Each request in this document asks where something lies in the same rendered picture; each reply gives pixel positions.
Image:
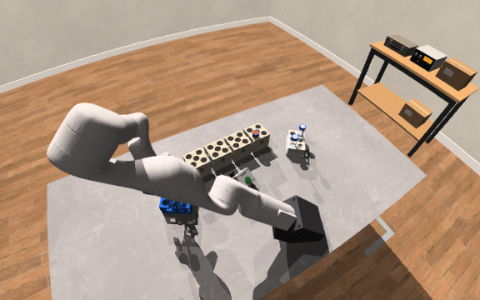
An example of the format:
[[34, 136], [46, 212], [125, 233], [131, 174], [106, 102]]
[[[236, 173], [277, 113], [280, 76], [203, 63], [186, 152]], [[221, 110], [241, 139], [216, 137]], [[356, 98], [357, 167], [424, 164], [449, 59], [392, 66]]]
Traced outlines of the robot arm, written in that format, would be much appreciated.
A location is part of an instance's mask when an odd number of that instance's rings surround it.
[[[127, 142], [134, 161], [111, 159], [118, 146]], [[77, 178], [135, 189], [226, 216], [238, 209], [245, 218], [285, 231], [297, 219], [293, 207], [227, 176], [218, 176], [208, 194], [193, 165], [168, 152], [156, 155], [149, 140], [148, 118], [141, 112], [118, 115], [79, 103], [57, 130], [47, 158]]]

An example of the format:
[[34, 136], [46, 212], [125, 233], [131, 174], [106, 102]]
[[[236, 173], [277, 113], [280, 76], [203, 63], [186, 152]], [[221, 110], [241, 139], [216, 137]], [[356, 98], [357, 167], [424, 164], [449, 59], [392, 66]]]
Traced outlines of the blue tube rack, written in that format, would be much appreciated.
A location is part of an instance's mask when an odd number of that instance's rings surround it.
[[[159, 208], [162, 213], [172, 213], [172, 214], [192, 214], [193, 205], [182, 203], [182, 202], [175, 202], [172, 200], [168, 200], [165, 198], [161, 198]], [[174, 204], [174, 206], [173, 206]], [[186, 207], [183, 207], [186, 206]], [[170, 209], [164, 209], [170, 208]]]

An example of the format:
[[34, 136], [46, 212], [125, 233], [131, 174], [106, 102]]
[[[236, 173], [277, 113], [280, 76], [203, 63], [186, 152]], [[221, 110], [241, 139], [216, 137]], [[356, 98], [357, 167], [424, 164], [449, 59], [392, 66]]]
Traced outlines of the white tube rack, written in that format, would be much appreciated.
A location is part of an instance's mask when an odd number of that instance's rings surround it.
[[291, 136], [295, 133], [298, 135], [298, 131], [288, 130], [288, 133], [287, 133], [288, 144], [286, 148], [286, 153], [287, 153], [286, 156], [302, 158], [305, 152], [305, 136], [304, 134], [302, 137], [298, 136], [298, 138], [301, 138], [302, 141], [297, 140], [296, 147], [291, 147], [290, 146]]

